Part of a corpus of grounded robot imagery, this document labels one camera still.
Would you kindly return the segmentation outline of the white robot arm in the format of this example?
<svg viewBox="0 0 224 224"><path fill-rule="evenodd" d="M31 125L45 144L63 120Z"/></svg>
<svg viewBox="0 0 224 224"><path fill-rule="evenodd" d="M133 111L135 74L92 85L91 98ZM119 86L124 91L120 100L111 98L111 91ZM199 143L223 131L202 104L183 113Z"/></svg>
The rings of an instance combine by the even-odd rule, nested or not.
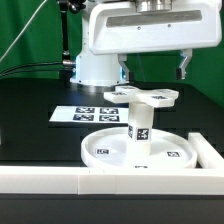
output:
<svg viewBox="0 0 224 224"><path fill-rule="evenodd" d="M196 48L222 38L222 0L86 0L82 14L82 51L74 83L113 86L127 81L123 56L179 50L177 77Z"/></svg>

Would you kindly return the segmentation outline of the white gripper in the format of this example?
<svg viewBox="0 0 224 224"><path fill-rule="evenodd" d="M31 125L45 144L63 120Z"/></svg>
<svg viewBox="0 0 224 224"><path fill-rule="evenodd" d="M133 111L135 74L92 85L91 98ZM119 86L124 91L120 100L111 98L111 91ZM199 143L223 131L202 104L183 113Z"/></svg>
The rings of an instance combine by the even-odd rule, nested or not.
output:
<svg viewBox="0 0 224 224"><path fill-rule="evenodd" d="M95 54L119 54L120 79L134 81L127 55L181 50L176 78L186 78L195 48L213 47L222 38L222 0L173 0L170 10L139 12L130 1L95 6L89 20L89 47Z"/></svg>

